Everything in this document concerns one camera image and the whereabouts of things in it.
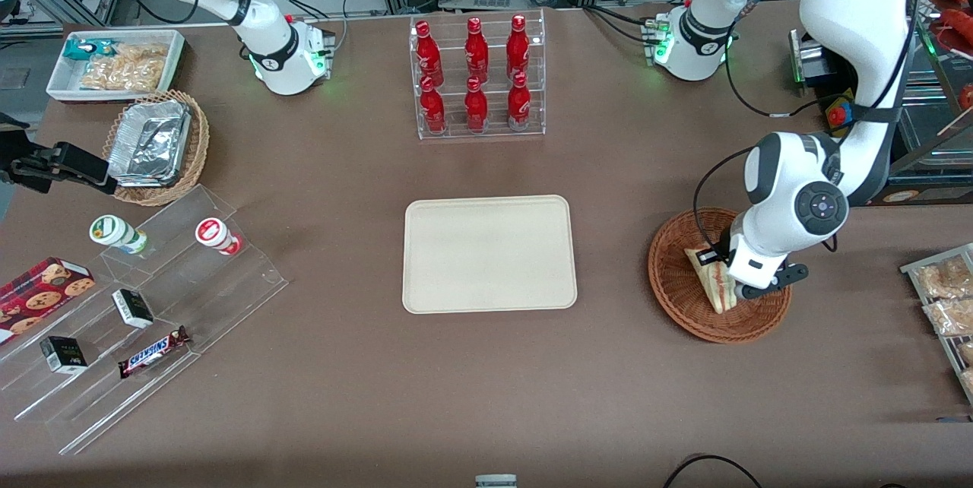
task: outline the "snickers bar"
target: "snickers bar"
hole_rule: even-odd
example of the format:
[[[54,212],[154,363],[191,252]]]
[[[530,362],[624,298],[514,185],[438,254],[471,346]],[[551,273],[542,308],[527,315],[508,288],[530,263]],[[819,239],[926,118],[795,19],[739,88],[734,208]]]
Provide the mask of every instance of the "snickers bar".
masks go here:
[[[189,341],[189,335],[185,332],[185,326],[180,326],[178,330],[173,330],[155,344],[140,350],[131,359],[123,360],[119,363],[119,372],[122,380],[131,376],[133,372],[144,366],[149,366],[161,356],[178,348]]]

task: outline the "brown wicker basket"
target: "brown wicker basket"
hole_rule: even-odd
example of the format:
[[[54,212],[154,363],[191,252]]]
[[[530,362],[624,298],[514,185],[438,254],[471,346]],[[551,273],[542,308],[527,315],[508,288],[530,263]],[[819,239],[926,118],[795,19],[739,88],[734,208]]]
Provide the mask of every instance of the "brown wicker basket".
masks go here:
[[[701,208],[699,219],[709,239],[719,239],[736,212]],[[780,325],[791,300],[790,287],[755,300],[741,300],[729,312],[717,314],[699,284],[684,249],[705,246],[692,211],[685,211],[660,228],[649,248],[649,281],[661,307],[686,330],[703,340],[720,344],[752,342]]]
[[[188,104],[192,110],[192,121],[190,123],[190,135],[185,143],[185,155],[183,157],[182,176],[173,187],[169,188],[123,188],[121,186],[115,190],[115,198],[126,203],[141,204],[142,207],[159,207],[163,204],[173,203],[173,201],[188,194],[199,180],[202,174],[202,166],[206,163],[206,148],[209,146],[209,124],[206,122],[206,114],[202,113],[199,105],[195,103],[188,94],[181,93],[179,90],[167,90],[164,93],[150,94],[145,99],[136,100],[136,103],[161,103],[164,100],[179,100],[180,103]],[[115,133],[119,130],[119,123],[122,121],[120,113],[115,118],[115,125],[108,132],[108,141],[101,149],[101,157],[108,159],[108,154],[112,151],[112,144],[115,143]]]

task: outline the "packaged bread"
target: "packaged bread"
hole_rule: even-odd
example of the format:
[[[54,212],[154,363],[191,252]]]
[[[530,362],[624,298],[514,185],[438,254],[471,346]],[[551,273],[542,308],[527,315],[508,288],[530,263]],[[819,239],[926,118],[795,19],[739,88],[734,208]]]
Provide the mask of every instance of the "packaged bread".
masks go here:
[[[166,45],[118,43],[114,49],[114,55],[91,56],[81,77],[84,89],[150,93],[159,87],[166,67]]]
[[[946,298],[922,308],[939,336],[973,334],[973,298]]]
[[[973,368],[967,368],[959,373],[959,383],[963,384],[966,392],[973,395]]]
[[[699,283],[709,298],[709,303],[713,305],[713,310],[718,314],[732,310],[737,305],[737,282],[730,277],[727,272],[727,265],[721,261],[699,265],[697,252],[708,249],[684,249],[686,256],[689,256],[689,263],[693,264]]]
[[[960,255],[915,269],[915,280],[930,298],[973,295],[973,274]]]
[[[966,366],[973,366],[973,342],[966,342],[959,346],[959,356],[962,357]]]

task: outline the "coca-cola bottle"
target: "coca-cola bottle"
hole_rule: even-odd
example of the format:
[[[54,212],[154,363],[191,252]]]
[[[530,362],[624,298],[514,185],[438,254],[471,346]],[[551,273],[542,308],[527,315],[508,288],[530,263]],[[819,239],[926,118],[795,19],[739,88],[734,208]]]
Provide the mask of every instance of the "coca-cola bottle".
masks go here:
[[[432,78],[434,87],[442,85],[442,58],[439,55],[439,46],[429,35],[429,23],[418,21],[416,23],[416,35],[420,41],[416,45],[416,56],[420,60],[420,70],[424,76]]]
[[[441,135],[445,132],[445,108],[442,107],[442,97],[439,96],[429,76],[420,79],[420,87],[423,89],[423,93],[420,94],[420,106],[423,107],[426,128],[434,135]]]
[[[510,20],[510,37],[507,38],[507,78],[513,81],[517,70],[528,71],[531,59],[531,41],[528,39],[528,20],[515,14]]]
[[[513,131],[524,131],[531,116],[531,92],[528,90],[528,75],[524,70],[514,72],[514,87],[507,96],[507,125]]]
[[[480,79],[470,76],[466,80],[466,127],[474,135],[487,132],[487,96],[480,90]]]
[[[486,83],[490,79],[490,48],[483,38],[483,24],[476,17],[466,21],[466,68],[470,75]]]

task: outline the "brown table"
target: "brown table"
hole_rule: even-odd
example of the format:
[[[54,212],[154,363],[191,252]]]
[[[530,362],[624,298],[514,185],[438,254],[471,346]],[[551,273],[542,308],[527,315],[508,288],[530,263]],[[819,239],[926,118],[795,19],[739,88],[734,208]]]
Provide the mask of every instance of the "brown table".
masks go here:
[[[644,14],[654,14],[646,10]],[[973,426],[942,348],[897,267],[973,241],[969,207],[852,212],[783,325],[747,346],[688,335],[654,301],[645,256],[696,180],[774,130],[725,76],[682,83],[581,11],[547,12],[548,135],[420,143],[407,18],[354,21],[334,79],[276,97],[226,27],[185,28],[177,86],[212,125],[202,182],[291,286],[75,457],[44,429],[0,423],[14,486],[660,486],[688,454],[743,463],[765,486],[970,486]],[[734,77],[774,111],[796,4],[740,24]],[[49,104],[39,141],[100,150],[117,106]],[[740,164],[705,204],[742,208]],[[560,194],[571,205],[579,297],[557,312],[411,315],[401,304],[404,210],[418,199]],[[98,248],[91,219],[155,210],[82,186],[17,190],[0,280],[47,255]],[[696,464],[677,486],[745,486]]]

